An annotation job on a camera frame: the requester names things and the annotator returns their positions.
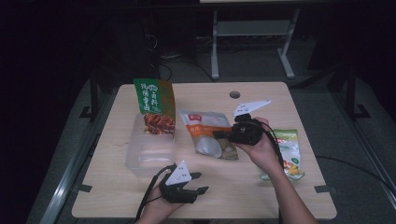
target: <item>hand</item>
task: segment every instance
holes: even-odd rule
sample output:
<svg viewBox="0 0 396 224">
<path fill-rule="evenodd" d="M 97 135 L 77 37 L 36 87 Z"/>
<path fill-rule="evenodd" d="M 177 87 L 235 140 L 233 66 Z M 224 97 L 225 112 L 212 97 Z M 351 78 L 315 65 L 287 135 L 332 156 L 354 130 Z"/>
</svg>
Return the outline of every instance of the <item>hand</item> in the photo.
<svg viewBox="0 0 396 224">
<path fill-rule="evenodd" d="M 261 123 L 268 125 L 267 119 L 255 118 Z M 268 132 L 269 128 L 267 125 L 262 125 L 262 127 Z M 274 147 L 271 144 L 270 139 L 268 139 L 265 133 L 262 134 L 262 139 L 255 146 L 250 145 L 242 145 L 235 144 L 237 147 L 240 147 L 244 150 L 250 157 L 250 159 L 261 169 L 264 170 L 265 173 L 269 175 L 274 169 L 281 169 L 279 162 L 277 160 L 277 156 L 274 152 Z"/>
<path fill-rule="evenodd" d="M 169 203 L 161 197 L 161 191 L 156 186 L 148 196 L 148 202 L 143 210 L 142 217 L 136 222 L 139 224 L 156 224 L 166 220 L 173 212 L 184 205 L 184 203 Z"/>
</svg>

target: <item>plastic bag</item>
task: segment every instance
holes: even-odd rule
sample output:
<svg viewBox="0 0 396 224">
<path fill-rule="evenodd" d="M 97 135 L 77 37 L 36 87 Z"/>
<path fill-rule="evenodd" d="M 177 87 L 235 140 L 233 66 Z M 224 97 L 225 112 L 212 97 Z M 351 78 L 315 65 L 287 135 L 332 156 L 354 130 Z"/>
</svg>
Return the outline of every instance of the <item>plastic bag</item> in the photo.
<svg viewBox="0 0 396 224">
<path fill-rule="evenodd" d="M 305 173 L 301 170 L 301 155 L 298 145 L 298 134 L 296 129 L 280 130 L 274 129 L 280 152 L 283 157 L 285 174 L 290 180 L 301 179 Z M 268 174 L 261 174 L 262 179 L 269 179 Z"/>
<path fill-rule="evenodd" d="M 213 137 L 213 131 L 231 130 L 224 114 L 188 110 L 178 110 L 178 113 L 191 134 L 196 152 L 224 160 L 238 160 L 236 148 L 230 141 Z"/>
<path fill-rule="evenodd" d="M 175 133 L 176 105 L 172 83 L 152 78 L 135 78 L 140 113 L 145 133 Z"/>
</svg>

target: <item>clear plastic container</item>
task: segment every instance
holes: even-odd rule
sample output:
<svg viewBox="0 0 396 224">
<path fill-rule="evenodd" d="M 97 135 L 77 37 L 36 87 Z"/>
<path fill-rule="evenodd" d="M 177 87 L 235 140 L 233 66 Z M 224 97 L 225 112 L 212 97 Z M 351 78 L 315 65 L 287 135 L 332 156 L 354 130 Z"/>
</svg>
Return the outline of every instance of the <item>clear plastic container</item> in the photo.
<svg viewBox="0 0 396 224">
<path fill-rule="evenodd" d="M 125 165 L 139 176 L 154 176 L 174 163 L 175 138 L 170 133 L 145 133 L 143 115 L 134 119 Z"/>
</svg>

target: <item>wooden table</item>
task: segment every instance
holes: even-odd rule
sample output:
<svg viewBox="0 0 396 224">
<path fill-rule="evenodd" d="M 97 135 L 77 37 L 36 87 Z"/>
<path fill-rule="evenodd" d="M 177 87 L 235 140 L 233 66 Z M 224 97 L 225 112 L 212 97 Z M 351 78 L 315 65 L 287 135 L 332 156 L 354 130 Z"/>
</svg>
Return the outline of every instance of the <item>wooden table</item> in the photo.
<svg viewBox="0 0 396 224">
<path fill-rule="evenodd" d="M 189 83 L 173 85 L 177 109 L 224 113 L 233 124 L 238 103 L 271 99 L 272 103 L 251 115 L 270 120 L 273 128 L 297 129 L 305 177 L 293 185 L 316 218 L 333 218 L 336 210 L 329 192 L 317 193 L 326 185 L 306 136 L 289 90 L 281 82 Z M 232 99 L 231 91 L 241 97 Z M 134 117 L 139 113 L 134 85 L 120 87 L 106 126 L 92 157 L 72 214 L 75 217 L 134 217 L 152 176 L 137 177 L 125 165 Z M 270 181 L 259 178 L 261 171 L 238 149 L 238 161 L 223 161 L 195 153 L 179 115 L 176 126 L 176 163 L 185 160 L 190 172 L 201 172 L 185 189 L 209 186 L 194 204 L 187 204 L 171 218 L 277 218 L 278 205 Z"/>
</svg>

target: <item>black cable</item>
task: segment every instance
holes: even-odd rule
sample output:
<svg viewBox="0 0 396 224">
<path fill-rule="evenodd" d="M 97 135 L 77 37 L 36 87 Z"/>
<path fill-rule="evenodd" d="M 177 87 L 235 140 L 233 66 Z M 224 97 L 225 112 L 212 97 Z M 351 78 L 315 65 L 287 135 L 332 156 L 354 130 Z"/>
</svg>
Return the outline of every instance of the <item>black cable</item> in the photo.
<svg viewBox="0 0 396 224">
<path fill-rule="evenodd" d="M 277 160 L 279 161 L 280 166 L 282 167 L 282 169 L 285 169 L 285 163 L 283 162 L 282 153 L 280 152 L 280 146 L 279 143 L 277 142 L 277 138 L 274 130 L 266 123 L 261 122 L 261 124 L 267 126 L 267 128 L 270 130 L 270 132 L 267 132 L 264 128 L 262 128 L 262 131 L 265 133 L 265 135 L 267 135 L 267 137 L 271 141 L 271 144 L 274 147 L 274 152 L 277 155 Z M 278 208 L 278 223 L 279 224 L 283 223 L 283 217 L 282 217 L 282 213 L 280 212 L 280 207 Z"/>
<path fill-rule="evenodd" d="M 242 46 L 240 44 L 235 44 L 231 39 L 226 39 L 224 41 L 226 45 L 220 45 L 218 42 L 218 52 L 224 54 L 235 54 L 242 51 Z"/>
<path fill-rule="evenodd" d="M 338 162 L 344 163 L 344 164 L 346 164 L 346 165 L 349 165 L 349 166 L 351 166 L 351 167 L 353 167 L 353 168 L 355 168 L 355 169 L 358 169 L 358 170 L 360 170 L 360 171 L 363 171 L 363 172 L 366 173 L 367 175 L 370 175 L 371 177 L 375 178 L 376 180 L 378 180 L 379 182 L 381 182 L 382 184 L 384 184 L 384 185 L 390 190 L 390 192 L 393 194 L 393 196 L 396 196 L 396 191 L 395 191 L 395 189 L 394 189 L 388 182 L 386 182 L 385 180 L 383 180 L 382 178 L 380 178 L 379 176 L 375 175 L 373 172 L 371 172 L 371 171 L 369 171 L 369 170 L 366 170 L 366 169 L 364 169 L 364 168 L 362 168 L 362 167 L 359 167 L 358 165 L 355 165 L 355 164 L 350 163 L 350 162 L 348 162 L 348 161 L 342 161 L 342 160 L 339 160 L 339 159 L 336 159 L 336 158 L 333 158 L 333 157 L 316 156 L 316 158 L 317 158 L 317 159 L 326 159 L 326 160 L 330 160 L 330 161 L 338 161 Z"/>
<path fill-rule="evenodd" d="M 149 197 L 149 194 L 151 193 L 152 189 L 154 188 L 155 182 L 157 182 L 158 177 L 166 170 L 168 169 L 172 169 L 174 168 L 176 165 L 169 165 L 166 166 L 164 168 L 161 169 L 160 172 L 158 172 L 158 174 L 156 174 L 154 177 L 152 177 L 151 182 L 148 185 L 148 189 L 146 190 L 145 195 L 143 196 L 142 202 L 139 205 L 139 209 L 137 210 L 137 214 L 136 214 L 136 219 L 134 220 L 134 222 L 136 222 L 137 220 L 139 220 L 140 216 L 142 215 L 143 212 L 143 208 L 145 207 L 145 205 L 148 203 L 147 199 Z"/>
<path fill-rule="evenodd" d="M 155 200 L 158 200 L 158 199 L 160 199 L 161 197 L 162 197 L 162 195 L 158 196 L 158 197 L 155 198 L 155 199 L 151 199 L 150 201 L 147 201 L 146 204 L 151 203 L 151 202 L 154 202 Z"/>
<path fill-rule="evenodd" d="M 189 61 L 182 61 L 182 62 L 166 62 L 166 63 L 191 63 L 191 64 L 193 64 L 193 65 L 195 65 L 195 66 L 201 68 L 201 70 L 204 71 L 204 73 L 206 74 L 206 76 L 207 76 L 212 82 L 215 82 L 215 81 L 216 81 L 216 80 L 213 79 L 213 78 L 206 72 L 206 70 L 205 70 L 201 65 L 199 65 L 198 63 L 193 63 L 193 62 L 189 62 Z"/>
<path fill-rule="evenodd" d="M 204 44 L 201 44 L 197 47 L 196 52 L 200 53 L 200 52 L 208 52 L 209 50 L 212 49 L 213 46 L 213 39 L 212 37 L 208 37 L 207 38 L 209 41 L 206 41 Z"/>
</svg>

